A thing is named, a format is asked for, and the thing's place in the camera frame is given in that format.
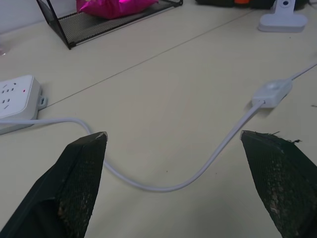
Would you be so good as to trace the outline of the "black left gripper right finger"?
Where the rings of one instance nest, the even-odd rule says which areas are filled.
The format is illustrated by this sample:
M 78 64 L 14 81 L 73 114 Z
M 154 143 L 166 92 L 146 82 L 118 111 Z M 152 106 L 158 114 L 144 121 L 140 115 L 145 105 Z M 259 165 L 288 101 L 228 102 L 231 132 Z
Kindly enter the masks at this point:
M 275 134 L 244 130 L 240 139 L 253 181 L 284 238 L 317 236 L 317 167 L 296 146 Z

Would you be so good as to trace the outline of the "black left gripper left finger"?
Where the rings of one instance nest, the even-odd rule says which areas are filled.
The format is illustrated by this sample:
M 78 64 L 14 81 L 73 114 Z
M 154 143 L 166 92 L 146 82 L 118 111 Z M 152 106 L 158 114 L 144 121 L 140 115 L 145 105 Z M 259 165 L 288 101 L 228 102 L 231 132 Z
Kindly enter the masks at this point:
M 107 133 L 68 144 L 36 180 L 6 225 L 2 238 L 83 238 L 99 191 Z

